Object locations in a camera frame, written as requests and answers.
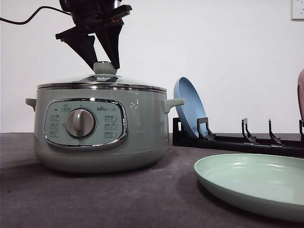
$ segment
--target black cable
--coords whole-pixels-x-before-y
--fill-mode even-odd
[[[7,23],[11,23],[11,24],[14,24],[14,25],[25,25],[26,23],[28,23],[30,20],[33,19],[33,17],[41,10],[41,9],[50,9],[50,10],[56,10],[58,12],[61,12],[61,13],[64,13],[64,14],[67,14],[67,15],[71,15],[67,12],[64,12],[60,9],[56,9],[54,7],[51,7],[51,6],[41,6],[39,7],[33,14],[32,16],[30,16],[27,20],[25,21],[22,21],[22,22],[16,22],[16,21],[12,21],[12,20],[7,20],[7,19],[4,19],[4,18],[0,18],[0,20],[4,21],[4,22],[7,22]]]

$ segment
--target black dish rack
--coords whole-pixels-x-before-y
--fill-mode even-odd
[[[212,133],[209,129],[208,118],[197,119],[198,139],[190,138],[182,124],[179,129],[179,118],[173,119],[173,146],[197,147],[206,149],[217,149],[226,151],[238,151],[248,153],[271,154],[281,156],[304,157],[304,121],[299,121],[301,134],[300,141],[281,140],[271,131],[271,120],[269,119],[269,136],[270,139],[262,139],[253,136],[248,130],[248,120],[242,120],[243,137],[220,136]],[[208,135],[203,135],[200,125],[205,124]]]

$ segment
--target lid knob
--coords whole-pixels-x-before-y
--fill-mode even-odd
[[[116,75],[117,73],[117,69],[110,62],[96,62],[93,68],[97,75]]]

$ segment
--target green plate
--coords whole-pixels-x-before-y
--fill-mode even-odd
[[[244,210],[304,222],[304,159],[264,154],[222,154],[198,160],[201,184]]]

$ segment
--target button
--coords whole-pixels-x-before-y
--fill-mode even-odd
[[[104,121],[117,121],[117,117],[115,115],[105,115]]]
[[[61,111],[62,111],[62,112],[69,112],[69,111],[71,111],[71,107],[70,107],[68,104],[64,104],[64,105],[61,107]]]
[[[105,130],[115,130],[117,128],[117,125],[115,122],[105,123],[104,129]]]
[[[116,132],[105,132],[104,133],[104,138],[115,138],[116,137]]]
[[[50,129],[52,130],[58,130],[59,129],[59,123],[53,122],[49,126]]]
[[[50,131],[49,136],[51,138],[58,138],[58,137],[60,137],[60,131]]]
[[[50,117],[51,121],[59,121],[59,119],[60,119],[60,116],[59,115],[55,115],[55,114],[51,115],[51,117]]]

